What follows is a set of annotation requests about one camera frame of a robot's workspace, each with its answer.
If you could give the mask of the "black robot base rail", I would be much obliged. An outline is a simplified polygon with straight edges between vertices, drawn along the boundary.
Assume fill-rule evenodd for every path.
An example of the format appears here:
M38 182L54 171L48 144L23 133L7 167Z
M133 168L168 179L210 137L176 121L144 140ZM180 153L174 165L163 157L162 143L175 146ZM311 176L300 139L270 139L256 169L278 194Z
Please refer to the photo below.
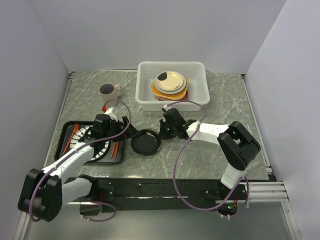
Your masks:
M111 204L117 211L189 208L176 193L171 179L99 178L97 182L97 192L84 199ZM176 185L183 198L198 208L214 207L230 192L214 179L177 179Z

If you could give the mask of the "glossy black plate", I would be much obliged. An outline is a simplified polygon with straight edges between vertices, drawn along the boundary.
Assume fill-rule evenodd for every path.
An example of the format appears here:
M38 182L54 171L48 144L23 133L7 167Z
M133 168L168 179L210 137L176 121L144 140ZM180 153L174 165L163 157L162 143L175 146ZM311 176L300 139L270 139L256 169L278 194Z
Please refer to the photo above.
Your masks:
M135 153L152 156L161 148L161 137L153 130L142 129L131 138L130 144Z

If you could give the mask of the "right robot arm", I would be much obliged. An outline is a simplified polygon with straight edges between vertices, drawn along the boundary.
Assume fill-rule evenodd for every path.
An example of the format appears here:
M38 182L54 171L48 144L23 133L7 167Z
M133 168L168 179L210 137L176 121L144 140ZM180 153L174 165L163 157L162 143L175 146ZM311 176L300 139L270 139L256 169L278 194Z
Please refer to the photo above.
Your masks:
M246 168L261 151L261 146L239 121L231 124L209 124L201 120L185 120L180 112L168 106L163 109L160 120L160 136L164 140L179 138L202 141L220 146L228 165L221 177L219 195L224 199L232 198L236 192L236 182L244 176Z

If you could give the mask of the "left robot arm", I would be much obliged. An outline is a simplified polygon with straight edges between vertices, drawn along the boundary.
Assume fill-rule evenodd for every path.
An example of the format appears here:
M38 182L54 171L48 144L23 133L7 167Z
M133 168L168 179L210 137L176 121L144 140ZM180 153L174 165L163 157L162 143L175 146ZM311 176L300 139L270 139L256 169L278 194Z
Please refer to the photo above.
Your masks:
M113 113L98 114L78 142L53 164L30 170L24 180L17 208L28 213L34 222L52 221L61 208L80 198L87 201L101 199L99 181L89 175L80 175L68 182L77 169L89 162L106 143L119 142L130 137L131 116L117 120Z

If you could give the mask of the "woven bamboo plate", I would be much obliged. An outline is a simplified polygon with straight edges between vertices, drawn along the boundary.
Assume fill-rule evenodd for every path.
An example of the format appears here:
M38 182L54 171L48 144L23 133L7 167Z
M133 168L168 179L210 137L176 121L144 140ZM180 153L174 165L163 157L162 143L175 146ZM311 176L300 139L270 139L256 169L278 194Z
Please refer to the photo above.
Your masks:
M188 87L189 87L189 81L187 80L185 87L182 90L180 90L179 92L177 92L177 93L164 93L156 88L155 82L153 81L150 89L151 89L151 92L153 93L154 96L176 101L176 100L183 98L186 95L186 93L188 92Z

